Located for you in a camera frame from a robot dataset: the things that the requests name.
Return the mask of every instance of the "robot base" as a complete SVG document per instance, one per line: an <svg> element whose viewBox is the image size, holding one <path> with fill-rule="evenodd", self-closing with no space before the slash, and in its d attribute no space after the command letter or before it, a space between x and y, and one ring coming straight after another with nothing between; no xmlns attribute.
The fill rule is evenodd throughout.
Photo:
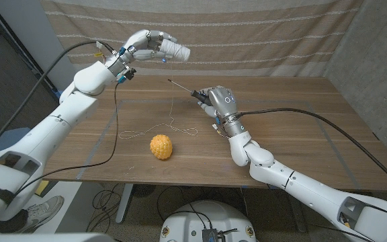
<svg viewBox="0 0 387 242"><path fill-rule="evenodd" d="M160 242L256 242L255 232L249 219L232 206L213 200L196 201L191 204L196 212L205 214L211 220L213 229L210 228L210 223L205 216L199 214L206 224L206 230L197 214L180 212L172 214L165 220L161 229ZM192 211L192 208L186 204L176 210L176 212L179 211ZM236 230L225 233L223 238L219 233L232 229Z"/></svg>

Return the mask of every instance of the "blue connector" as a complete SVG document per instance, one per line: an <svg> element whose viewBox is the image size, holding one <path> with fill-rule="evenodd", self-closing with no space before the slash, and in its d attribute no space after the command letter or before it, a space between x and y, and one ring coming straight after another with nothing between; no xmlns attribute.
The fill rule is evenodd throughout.
<svg viewBox="0 0 387 242"><path fill-rule="evenodd" d="M126 77L122 75L122 77L119 78L118 83L123 83L126 80Z"/></svg>
<svg viewBox="0 0 387 242"><path fill-rule="evenodd" d="M125 48L121 47L120 50L119 50L119 55L123 55L125 53Z"/></svg>

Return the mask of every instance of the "textured ball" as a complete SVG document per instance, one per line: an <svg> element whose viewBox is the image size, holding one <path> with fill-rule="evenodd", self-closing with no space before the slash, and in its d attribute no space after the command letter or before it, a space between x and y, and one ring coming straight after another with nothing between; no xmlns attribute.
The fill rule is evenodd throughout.
<svg viewBox="0 0 387 242"><path fill-rule="evenodd" d="M158 134L150 142L150 150L158 159L166 159L173 152L173 144L168 136Z"/></svg>

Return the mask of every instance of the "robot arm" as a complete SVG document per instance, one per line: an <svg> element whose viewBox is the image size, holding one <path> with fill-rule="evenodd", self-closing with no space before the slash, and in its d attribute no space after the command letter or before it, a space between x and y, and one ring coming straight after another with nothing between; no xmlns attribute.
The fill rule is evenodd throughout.
<svg viewBox="0 0 387 242"><path fill-rule="evenodd" d="M250 162L249 173L253 179L285 190L342 231L373 241L387 240L387 201L342 192L290 169L251 139L236 116L237 103L230 89L213 87L201 93L208 96L212 106L198 104L209 116L215 114L223 123L230 136L232 159L239 166ZM352 241L363 241L345 235Z"/></svg>
<svg viewBox="0 0 387 242"><path fill-rule="evenodd" d="M116 78L119 83L133 78L135 69L128 64L135 61L136 52L141 54L141 60L174 55L160 52L162 44L157 40L176 41L164 32L141 30L129 38L119 52L113 52L105 65L96 62L79 71L62 93L60 105L18 143L0 151L0 220L12 218L31 198L40 180L19 194L16 192L43 174L47 160L69 132L96 111L98 101L93 96L99 95ZM153 50L143 50L151 46Z"/></svg>

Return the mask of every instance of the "person's foot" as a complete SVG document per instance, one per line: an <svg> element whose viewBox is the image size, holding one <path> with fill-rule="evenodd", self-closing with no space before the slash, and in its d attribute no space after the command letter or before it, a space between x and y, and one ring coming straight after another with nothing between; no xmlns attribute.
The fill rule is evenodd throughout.
<svg viewBox="0 0 387 242"><path fill-rule="evenodd" d="M62 196L54 196L47 200L47 202L30 206L28 208L28 221L26 222L26 225L16 233L31 233L35 231L39 226L52 219L63 204L64 198Z"/></svg>

